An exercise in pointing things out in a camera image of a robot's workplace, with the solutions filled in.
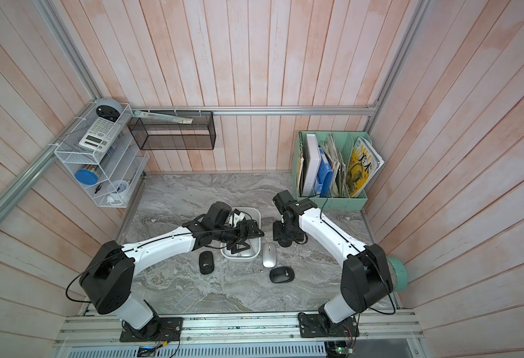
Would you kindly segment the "black mouse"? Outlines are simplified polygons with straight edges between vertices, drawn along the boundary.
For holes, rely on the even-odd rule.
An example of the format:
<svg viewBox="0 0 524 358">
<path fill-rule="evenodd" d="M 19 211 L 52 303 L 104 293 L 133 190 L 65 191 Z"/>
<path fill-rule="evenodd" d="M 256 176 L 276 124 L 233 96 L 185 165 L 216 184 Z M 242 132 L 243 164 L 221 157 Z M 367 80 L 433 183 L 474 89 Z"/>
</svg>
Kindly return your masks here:
<svg viewBox="0 0 524 358">
<path fill-rule="evenodd" d="M 204 251 L 199 255 L 199 271 L 203 275 L 214 272 L 215 262 L 214 254 L 211 251 Z"/>
<path fill-rule="evenodd" d="M 289 283 L 295 279 L 295 273 L 291 267 L 281 266 L 270 271 L 269 279 L 272 283 Z"/>
<path fill-rule="evenodd" d="M 293 244 L 292 240 L 278 240 L 278 244 L 283 248 L 288 248 Z"/>
</svg>

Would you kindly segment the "silver mouse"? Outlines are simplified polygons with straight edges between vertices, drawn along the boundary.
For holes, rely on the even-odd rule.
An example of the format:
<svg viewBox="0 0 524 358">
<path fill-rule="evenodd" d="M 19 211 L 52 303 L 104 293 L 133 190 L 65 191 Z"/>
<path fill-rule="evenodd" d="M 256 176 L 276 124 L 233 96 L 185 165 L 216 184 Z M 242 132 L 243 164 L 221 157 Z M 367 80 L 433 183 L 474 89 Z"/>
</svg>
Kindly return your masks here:
<svg viewBox="0 0 524 358">
<path fill-rule="evenodd" d="M 264 243 L 261 249 L 263 267 L 273 269 L 278 263 L 278 252 L 274 243 Z"/>
</svg>

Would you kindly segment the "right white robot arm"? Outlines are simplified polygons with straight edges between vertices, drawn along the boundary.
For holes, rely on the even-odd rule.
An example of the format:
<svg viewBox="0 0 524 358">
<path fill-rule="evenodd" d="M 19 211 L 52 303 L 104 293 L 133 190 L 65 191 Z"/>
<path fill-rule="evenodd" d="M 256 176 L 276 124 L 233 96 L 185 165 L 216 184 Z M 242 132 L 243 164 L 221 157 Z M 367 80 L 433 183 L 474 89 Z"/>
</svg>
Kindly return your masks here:
<svg viewBox="0 0 524 358">
<path fill-rule="evenodd" d="M 296 201 L 289 191 L 272 199 L 281 219 L 272 227 L 273 240 L 282 247 L 303 245 L 309 238 L 321 244 L 342 268 L 339 294 L 319 309 L 320 319 L 335 325 L 390 297 L 394 282 L 385 251 L 368 246 L 333 223 L 313 201 Z"/>
</svg>

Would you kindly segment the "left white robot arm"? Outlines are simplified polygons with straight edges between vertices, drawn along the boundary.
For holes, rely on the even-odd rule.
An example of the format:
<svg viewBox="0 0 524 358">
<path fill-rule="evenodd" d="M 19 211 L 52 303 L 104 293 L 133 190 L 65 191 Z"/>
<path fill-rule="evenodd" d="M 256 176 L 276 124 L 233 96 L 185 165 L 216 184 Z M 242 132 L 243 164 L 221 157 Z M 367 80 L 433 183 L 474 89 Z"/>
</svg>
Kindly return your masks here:
<svg viewBox="0 0 524 358">
<path fill-rule="evenodd" d="M 160 330 L 158 314 L 132 293 L 134 276 L 154 264 L 179 254 L 209 246 L 213 241 L 232 253 L 246 250 L 248 241 L 264 236 L 257 220 L 217 201 L 208 212 L 167 234 L 139 243 L 102 245 L 78 283 L 101 315 L 113 314 L 140 337 Z"/>
</svg>

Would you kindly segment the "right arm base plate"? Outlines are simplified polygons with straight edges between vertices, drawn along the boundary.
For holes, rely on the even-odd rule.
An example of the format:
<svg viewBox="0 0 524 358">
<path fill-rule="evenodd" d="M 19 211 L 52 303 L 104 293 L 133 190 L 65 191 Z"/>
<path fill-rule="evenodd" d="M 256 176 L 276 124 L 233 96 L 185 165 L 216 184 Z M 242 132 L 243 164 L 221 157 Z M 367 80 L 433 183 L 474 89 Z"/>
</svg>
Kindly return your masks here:
<svg viewBox="0 0 524 358">
<path fill-rule="evenodd" d="M 297 319 L 302 338 L 356 338 L 360 336 L 357 319 L 354 316 L 339 323 L 331 322 L 324 313 L 299 313 Z"/>
</svg>

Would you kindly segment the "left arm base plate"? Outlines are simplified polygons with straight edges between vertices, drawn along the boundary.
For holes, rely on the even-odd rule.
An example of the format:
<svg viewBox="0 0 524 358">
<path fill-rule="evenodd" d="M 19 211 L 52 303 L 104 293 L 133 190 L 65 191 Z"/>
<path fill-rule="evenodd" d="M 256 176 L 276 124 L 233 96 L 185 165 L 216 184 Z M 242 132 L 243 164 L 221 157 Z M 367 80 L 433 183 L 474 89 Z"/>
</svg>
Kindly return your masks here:
<svg viewBox="0 0 524 358">
<path fill-rule="evenodd" d="M 179 341 L 183 318 L 161 318 L 155 315 L 141 329 L 122 321 L 121 342 L 171 342 Z"/>
</svg>

